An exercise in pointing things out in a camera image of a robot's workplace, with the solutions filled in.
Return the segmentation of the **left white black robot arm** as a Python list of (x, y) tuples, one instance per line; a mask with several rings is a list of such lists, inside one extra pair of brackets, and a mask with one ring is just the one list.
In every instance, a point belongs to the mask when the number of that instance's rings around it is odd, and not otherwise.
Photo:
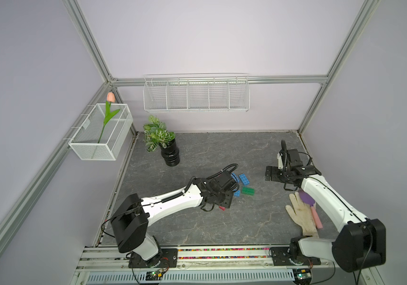
[(165, 256), (156, 238), (148, 233), (151, 225), (185, 209), (228, 209), (239, 187), (232, 172), (223, 170), (208, 178), (192, 177), (183, 188), (162, 195), (128, 196), (108, 219), (119, 252), (135, 254), (147, 267), (158, 266)]

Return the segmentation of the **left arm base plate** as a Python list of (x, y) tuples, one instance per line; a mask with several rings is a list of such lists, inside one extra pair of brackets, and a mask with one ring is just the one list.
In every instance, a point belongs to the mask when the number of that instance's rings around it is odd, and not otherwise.
[(160, 248), (159, 253), (149, 260), (144, 260), (133, 252), (129, 259), (129, 268), (176, 268), (177, 262), (177, 248)]

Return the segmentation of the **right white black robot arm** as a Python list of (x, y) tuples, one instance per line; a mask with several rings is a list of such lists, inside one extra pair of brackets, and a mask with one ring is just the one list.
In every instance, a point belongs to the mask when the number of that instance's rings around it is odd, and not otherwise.
[[(267, 181), (280, 182), (288, 191), (288, 215), (302, 229), (290, 241), (288, 258), (295, 264), (312, 258), (334, 262), (352, 273), (386, 262), (386, 228), (378, 219), (369, 219), (356, 210), (311, 163), (304, 164), (300, 151), (281, 141), (278, 166), (266, 167)], [(338, 231), (336, 239), (322, 239), (317, 233), (313, 208), (318, 205)]]

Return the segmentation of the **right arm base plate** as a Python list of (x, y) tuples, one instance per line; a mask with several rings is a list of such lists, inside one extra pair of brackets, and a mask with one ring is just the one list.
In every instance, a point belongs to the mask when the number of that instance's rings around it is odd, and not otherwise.
[(314, 257), (300, 255), (297, 250), (291, 250), (289, 247), (271, 247), (269, 256), (272, 258), (274, 266), (319, 266), (321, 260)]

